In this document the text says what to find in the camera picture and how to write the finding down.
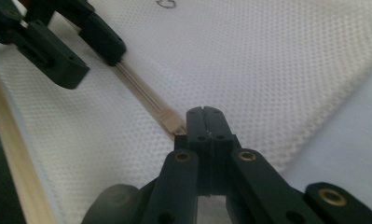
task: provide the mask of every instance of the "textured white fabric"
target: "textured white fabric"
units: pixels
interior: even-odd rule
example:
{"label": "textured white fabric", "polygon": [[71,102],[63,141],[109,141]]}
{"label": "textured white fabric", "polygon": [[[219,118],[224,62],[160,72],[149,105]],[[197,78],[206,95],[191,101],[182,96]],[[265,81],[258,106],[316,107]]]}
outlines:
{"label": "textured white fabric", "polygon": [[[90,1],[128,47],[124,60],[180,115],[225,113],[244,147],[282,171],[372,68],[372,0]],[[79,223],[104,188],[141,187],[172,143],[64,20],[54,32],[91,67],[76,91],[52,84],[15,48],[0,75],[21,113],[63,223]],[[199,223],[229,223],[222,198]]]}

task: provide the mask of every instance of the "white surface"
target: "white surface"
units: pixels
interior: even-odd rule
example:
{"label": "white surface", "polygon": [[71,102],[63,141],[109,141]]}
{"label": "white surface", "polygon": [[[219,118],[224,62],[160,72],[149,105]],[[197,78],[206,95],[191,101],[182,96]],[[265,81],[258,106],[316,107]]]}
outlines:
{"label": "white surface", "polygon": [[283,177],[301,191],[317,182],[338,185],[372,209],[372,75],[311,139]]}
{"label": "white surface", "polygon": [[[372,0],[90,2],[179,114],[223,110],[242,145],[280,171],[372,69]],[[156,177],[172,143],[64,20],[52,29],[91,67],[76,91],[14,47],[1,51],[0,76],[60,221],[79,223],[103,189]],[[229,223],[221,199],[200,204],[199,223]]]}

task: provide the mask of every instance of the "wooden edge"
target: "wooden edge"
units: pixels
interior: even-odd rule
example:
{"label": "wooden edge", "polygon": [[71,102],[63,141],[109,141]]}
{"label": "wooden edge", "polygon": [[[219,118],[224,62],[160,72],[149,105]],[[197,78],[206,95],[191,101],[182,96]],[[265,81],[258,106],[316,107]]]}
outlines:
{"label": "wooden edge", "polygon": [[0,82],[0,138],[20,199],[25,220],[31,224],[57,223]]}

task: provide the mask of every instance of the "wooden board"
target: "wooden board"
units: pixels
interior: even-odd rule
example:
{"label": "wooden board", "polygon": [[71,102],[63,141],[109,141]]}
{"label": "wooden board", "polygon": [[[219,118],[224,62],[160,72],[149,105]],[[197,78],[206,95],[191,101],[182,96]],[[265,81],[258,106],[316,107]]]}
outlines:
{"label": "wooden board", "polygon": [[26,222],[31,224],[57,223],[8,106],[1,82],[0,138]]}

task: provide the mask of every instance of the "white cloth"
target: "white cloth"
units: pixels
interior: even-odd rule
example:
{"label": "white cloth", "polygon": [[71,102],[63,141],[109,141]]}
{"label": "white cloth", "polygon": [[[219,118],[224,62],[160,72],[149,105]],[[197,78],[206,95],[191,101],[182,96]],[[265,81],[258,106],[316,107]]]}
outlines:
{"label": "white cloth", "polygon": [[[372,0],[175,1],[90,2],[125,41],[124,60],[179,114],[221,109],[242,146],[279,171],[372,69]],[[51,27],[91,67],[77,90],[13,47],[0,75],[59,221],[79,223],[103,189],[156,177],[172,142],[63,19]],[[229,223],[221,198],[200,203],[199,223]]]}

